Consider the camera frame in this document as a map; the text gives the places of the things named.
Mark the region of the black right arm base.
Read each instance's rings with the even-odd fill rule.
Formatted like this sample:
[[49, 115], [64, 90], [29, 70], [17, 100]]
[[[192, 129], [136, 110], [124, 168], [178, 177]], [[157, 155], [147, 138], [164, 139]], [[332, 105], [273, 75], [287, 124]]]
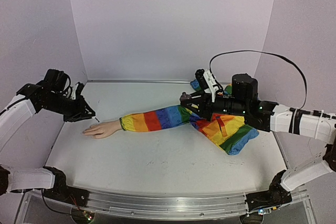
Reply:
[[247, 203], [249, 211], [280, 207], [292, 202], [291, 193], [286, 191], [280, 184], [284, 173], [285, 170], [282, 170], [274, 176], [268, 190], [246, 195], [245, 203]]

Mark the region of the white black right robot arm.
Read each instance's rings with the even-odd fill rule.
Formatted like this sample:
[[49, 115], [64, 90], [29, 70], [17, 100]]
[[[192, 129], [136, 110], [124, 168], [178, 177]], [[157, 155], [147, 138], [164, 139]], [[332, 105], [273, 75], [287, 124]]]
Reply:
[[293, 191], [298, 186], [335, 171], [335, 115], [324, 111], [294, 109], [258, 98], [258, 81], [248, 74], [232, 77], [232, 92], [224, 94], [210, 70], [195, 74], [201, 89], [182, 93], [180, 103], [199, 117], [210, 120], [213, 114], [244, 117], [245, 124], [265, 132], [286, 132], [326, 143], [326, 153], [289, 169], [280, 179], [281, 187]]

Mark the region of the purple nail polish bottle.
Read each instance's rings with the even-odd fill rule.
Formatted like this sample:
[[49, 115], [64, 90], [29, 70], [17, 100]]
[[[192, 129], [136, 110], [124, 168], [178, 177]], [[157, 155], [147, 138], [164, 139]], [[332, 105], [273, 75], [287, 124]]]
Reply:
[[190, 94], [183, 92], [180, 96], [180, 104], [185, 106], [191, 102], [191, 99], [192, 99], [192, 96]]

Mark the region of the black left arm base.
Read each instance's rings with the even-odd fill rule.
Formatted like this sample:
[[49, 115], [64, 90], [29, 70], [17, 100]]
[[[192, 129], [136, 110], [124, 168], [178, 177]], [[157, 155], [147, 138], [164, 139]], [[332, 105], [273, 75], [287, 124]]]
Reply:
[[77, 207], [85, 207], [87, 205], [89, 198], [88, 190], [68, 186], [66, 175], [61, 170], [49, 166], [44, 166], [43, 168], [50, 171], [55, 177], [52, 188], [43, 190], [44, 197]]

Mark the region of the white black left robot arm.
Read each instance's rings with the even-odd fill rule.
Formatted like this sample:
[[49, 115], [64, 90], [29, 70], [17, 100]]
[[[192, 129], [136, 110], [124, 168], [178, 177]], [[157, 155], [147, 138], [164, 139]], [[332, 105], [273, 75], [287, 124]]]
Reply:
[[36, 84], [21, 87], [1, 110], [2, 195], [49, 189], [59, 201], [69, 199], [65, 174], [44, 162], [63, 122], [95, 118], [81, 94], [84, 86], [73, 84], [64, 71], [49, 69]]

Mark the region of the mannequin hand with forearm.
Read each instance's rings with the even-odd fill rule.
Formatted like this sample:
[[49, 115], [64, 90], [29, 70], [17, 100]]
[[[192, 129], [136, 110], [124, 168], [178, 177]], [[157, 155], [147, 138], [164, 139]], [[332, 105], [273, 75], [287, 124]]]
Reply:
[[83, 131], [83, 135], [89, 136], [95, 139], [107, 138], [117, 131], [122, 130], [122, 126], [119, 121], [104, 122], [97, 125], [92, 125]]

